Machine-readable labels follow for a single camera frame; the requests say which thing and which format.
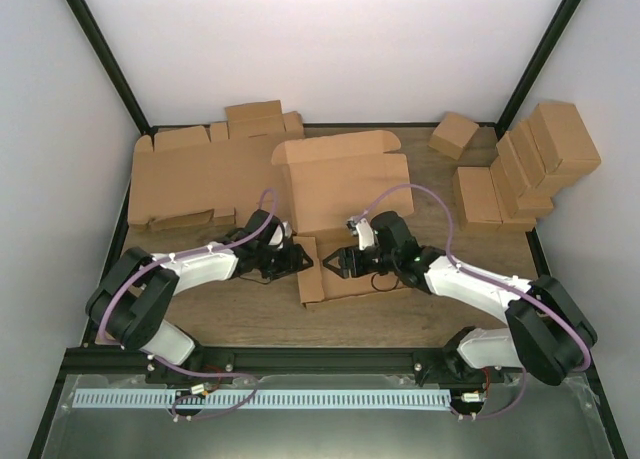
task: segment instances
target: open cardboard box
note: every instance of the open cardboard box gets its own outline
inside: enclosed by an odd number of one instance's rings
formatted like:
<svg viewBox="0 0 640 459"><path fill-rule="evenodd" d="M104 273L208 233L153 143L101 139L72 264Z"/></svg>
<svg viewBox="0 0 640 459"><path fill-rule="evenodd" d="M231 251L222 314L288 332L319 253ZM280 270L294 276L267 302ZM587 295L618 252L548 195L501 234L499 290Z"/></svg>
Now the open cardboard box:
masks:
<svg viewBox="0 0 640 459"><path fill-rule="evenodd" d="M342 279L322 267L322 260L343 246L357 244L346 228L347 220L362 213L380 194L409 182L404 154L392 154L400 140L389 131L369 131L313 139L286 141L273 151L272 163L282 166L296 238L314 261L314 266L298 273L300 301L309 306L334 299L358 296L396 296L405 288L378 292L371 276ZM370 211L400 216L413 213L409 188L387 196ZM393 274L376 277L378 289L391 289Z"/></svg>
<svg viewBox="0 0 640 459"><path fill-rule="evenodd" d="M228 122L141 137L133 154L129 225L151 230L206 224L226 217L244 225L262 191L279 195L277 215L289 218L284 178L271 165L275 147L304 137L298 113L280 101L227 109ZM269 202L263 206L270 207Z"/></svg>

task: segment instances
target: table surface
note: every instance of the table surface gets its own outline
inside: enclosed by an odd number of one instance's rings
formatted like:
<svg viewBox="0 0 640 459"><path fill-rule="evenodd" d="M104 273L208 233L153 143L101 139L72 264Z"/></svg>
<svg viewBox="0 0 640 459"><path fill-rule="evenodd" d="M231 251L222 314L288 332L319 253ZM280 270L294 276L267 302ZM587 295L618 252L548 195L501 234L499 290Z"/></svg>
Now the table surface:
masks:
<svg viewBox="0 0 640 459"><path fill-rule="evenodd" d="M307 137L366 130L306 128ZM457 222L451 179L458 166L489 166L496 157L492 128L480 128L459 161L427 147L433 128L390 128L402 142L411 181L436 191L452 208ZM447 222L440 206L415 192L416 212L407 224L418 242L444 247ZM130 230L125 250L172 252L206 244L224 229L212 225L160 232ZM535 278L524 233L467 233L456 224L453 252L476 266L508 275ZM412 291L402 298L354 298L305 309L295 276L268 286L233 280L208 283L177 295L166 319L205 345L441 347L465 326L499 328L493 317L458 301Z"/></svg>

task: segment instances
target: black vertical post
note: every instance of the black vertical post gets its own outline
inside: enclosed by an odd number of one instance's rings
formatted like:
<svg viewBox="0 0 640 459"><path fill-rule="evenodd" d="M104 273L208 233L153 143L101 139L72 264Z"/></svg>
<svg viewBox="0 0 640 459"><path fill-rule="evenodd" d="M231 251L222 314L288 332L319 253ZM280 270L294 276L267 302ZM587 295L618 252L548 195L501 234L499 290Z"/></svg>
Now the black vertical post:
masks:
<svg viewBox="0 0 640 459"><path fill-rule="evenodd" d="M129 87L127 80L116 61L116 58L113 56L111 49L109 49L109 45L105 40L102 32L100 32L100 28L96 23L96 20L93 18L91 11L89 10L89 6L85 0L67 0L71 11L76 16L80 27L84 31L87 39L91 43L93 50L96 52L98 59L102 63L104 70L109 75L111 82L115 86L122 102L124 102L125 107L131 114L133 121L138 126L141 134L150 134L151 127L147 122L138 101L133 95L133 91Z"/></svg>
<svg viewBox="0 0 640 459"><path fill-rule="evenodd" d="M518 82L513 94L511 94L511 98L509 99L507 106L504 108L500 119L496 123L496 134L498 138L502 137L513 122L513 119L516 117L516 114L520 110L527 94L529 94L531 87L536 82L540 71L551 55L553 48L557 44L558 39L562 36L562 33L573 16L573 13L578 8L580 1L582 0L562 0L558 6L553 19L551 19L551 22L542 36L538 47L533 53L529 64L527 64L527 68L524 70L524 74L522 74L520 82Z"/></svg>

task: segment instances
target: gray floor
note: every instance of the gray floor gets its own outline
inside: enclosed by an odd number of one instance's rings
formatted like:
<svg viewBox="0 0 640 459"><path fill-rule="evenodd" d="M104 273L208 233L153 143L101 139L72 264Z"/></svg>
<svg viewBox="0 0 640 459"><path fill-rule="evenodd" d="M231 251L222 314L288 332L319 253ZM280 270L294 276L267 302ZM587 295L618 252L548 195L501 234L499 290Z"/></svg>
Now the gray floor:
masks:
<svg viewBox="0 0 640 459"><path fill-rule="evenodd" d="M323 383L315 377L315 386ZM351 376L351 382L362 381ZM334 383L327 380L327 387ZM494 385L487 409L516 386ZM63 394L69 403L70 385ZM497 419L459 423L447 412L238 411L174 424L164 410L59 409L46 458L608 458L582 377L559 387L529 381L522 403Z"/></svg>

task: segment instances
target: stack of cardboard boxes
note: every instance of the stack of cardboard boxes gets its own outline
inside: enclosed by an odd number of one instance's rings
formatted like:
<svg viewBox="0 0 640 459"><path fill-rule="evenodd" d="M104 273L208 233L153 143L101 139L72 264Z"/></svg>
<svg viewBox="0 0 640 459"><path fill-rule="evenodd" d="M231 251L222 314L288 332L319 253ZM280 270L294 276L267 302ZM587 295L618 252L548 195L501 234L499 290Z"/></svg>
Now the stack of cardboard boxes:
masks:
<svg viewBox="0 0 640 459"><path fill-rule="evenodd" d="M553 210L551 198L600 164L573 104L539 104L505 133L490 168L461 167L453 178L461 227L479 232L530 231Z"/></svg>

